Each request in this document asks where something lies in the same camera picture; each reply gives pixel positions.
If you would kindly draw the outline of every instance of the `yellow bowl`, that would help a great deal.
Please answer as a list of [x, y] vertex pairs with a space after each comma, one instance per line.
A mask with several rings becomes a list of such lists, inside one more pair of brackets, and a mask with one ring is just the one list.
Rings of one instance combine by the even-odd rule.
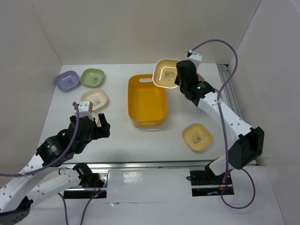
[[212, 143], [210, 132], [199, 123], [194, 123], [185, 128], [182, 137], [192, 150], [202, 151]]
[[135, 127], [158, 127], [167, 115], [164, 88], [155, 86], [152, 74], [135, 75], [128, 82], [128, 114]]
[[172, 59], [162, 59], [158, 61], [155, 65], [152, 77], [154, 84], [162, 88], [176, 88], [176, 64], [178, 62], [178, 60]]

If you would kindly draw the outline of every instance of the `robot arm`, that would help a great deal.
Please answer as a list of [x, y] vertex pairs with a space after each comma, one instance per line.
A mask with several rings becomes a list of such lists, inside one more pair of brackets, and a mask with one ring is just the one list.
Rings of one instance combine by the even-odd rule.
[[[78, 105], [79, 126], [75, 140], [68, 150], [56, 164], [36, 172], [13, 178], [7, 185], [0, 189], [0, 224], [16, 224], [24, 219], [30, 211], [31, 206], [36, 206], [43, 200], [77, 185], [86, 186], [91, 182], [92, 172], [86, 164], [77, 164], [67, 175], [61, 175], [44, 184], [38, 183], [49, 173], [56, 170], [65, 161], [73, 158], [74, 154], [82, 153], [85, 146], [92, 140], [109, 137], [110, 125], [104, 114], [98, 114], [100, 127], [97, 127], [95, 119], [91, 114], [92, 103], [81, 102]], [[62, 155], [75, 131], [77, 118], [70, 117], [71, 123], [68, 129], [60, 131], [56, 136], [49, 137], [38, 147], [36, 154], [30, 162], [22, 169], [21, 174], [40, 169], [56, 160]]]
[[[189, 52], [188, 57], [198, 53]], [[238, 117], [221, 99], [218, 101], [215, 89], [206, 81], [198, 81], [196, 66], [191, 60], [177, 63], [175, 83], [180, 91], [198, 108], [204, 110], [221, 125], [218, 103], [222, 108], [229, 146], [229, 170], [241, 169], [262, 154], [264, 132], [260, 127], [254, 129]], [[224, 176], [225, 155], [206, 165], [209, 180], [220, 180]]]

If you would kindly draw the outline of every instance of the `yellow plastic bin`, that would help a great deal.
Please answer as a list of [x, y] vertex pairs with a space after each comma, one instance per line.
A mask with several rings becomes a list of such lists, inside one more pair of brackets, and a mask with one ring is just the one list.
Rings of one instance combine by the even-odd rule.
[[135, 75], [128, 82], [128, 114], [135, 127], [158, 127], [167, 115], [164, 88], [156, 86], [152, 74]]

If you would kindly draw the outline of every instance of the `white table surface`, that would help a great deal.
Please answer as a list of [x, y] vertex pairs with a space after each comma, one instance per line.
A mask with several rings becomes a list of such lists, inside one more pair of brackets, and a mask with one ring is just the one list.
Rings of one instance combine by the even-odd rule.
[[[155, 64], [109, 64], [109, 65], [64, 65], [61, 73], [74, 70], [79, 76], [88, 68], [104, 71], [105, 79], [100, 88], [108, 95], [109, 103], [99, 113], [104, 113], [111, 124], [111, 136], [87, 145], [84, 152], [75, 155], [68, 163], [110, 163], [213, 160], [224, 154], [222, 128], [205, 112], [187, 100], [179, 88], [167, 89], [168, 114], [159, 131], [135, 128], [128, 115], [127, 92], [130, 77], [152, 74]], [[215, 63], [203, 63], [198, 69], [214, 88], [222, 85]], [[70, 92], [55, 88], [39, 141], [56, 135], [68, 127], [69, 117], [74, 114], [72, 102], [80, 102], [83, 93], [91, 88], [80, 85]], [[182, 131], [193, 123], [203, 124], [212, 134], [213, 143], [201, 152], [191, 150], [182, 138]]]
[[[256, 185], [256, 199], [243, 210], [223, 204], [220, 196], [192, 197], [188, 169], [112, 171], [107, 198], [94, 199], [87, 208], [84, 225], [284, 225], [265, 167], [246, 170]], [[233, 170], [235, 195], [225, 199], [242, 206], [252, 198], [252, 185], [243, 171]], [[88, 199], [67, 200], [70, 225], [78, 225]], [[56, 195], [39, 204], [20, 225], [64, 225], [61, 198]]]

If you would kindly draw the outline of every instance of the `green bowl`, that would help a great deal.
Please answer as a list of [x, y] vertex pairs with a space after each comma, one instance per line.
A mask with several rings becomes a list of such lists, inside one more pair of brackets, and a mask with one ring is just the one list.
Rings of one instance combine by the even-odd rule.
[[86, 69], [80, 77], [80, 83], [84, 86], [95, 88], [101, 84], [104, 72], [101, 69]]

